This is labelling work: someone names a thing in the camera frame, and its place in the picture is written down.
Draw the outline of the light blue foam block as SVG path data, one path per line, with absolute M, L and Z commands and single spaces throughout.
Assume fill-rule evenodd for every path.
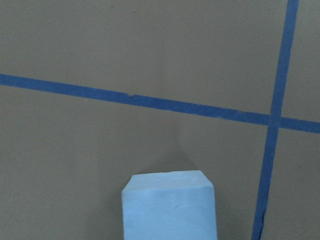
M 216 240 L 215 188 L 200 170 L 136 174 L 121 192 L 125 240 Z

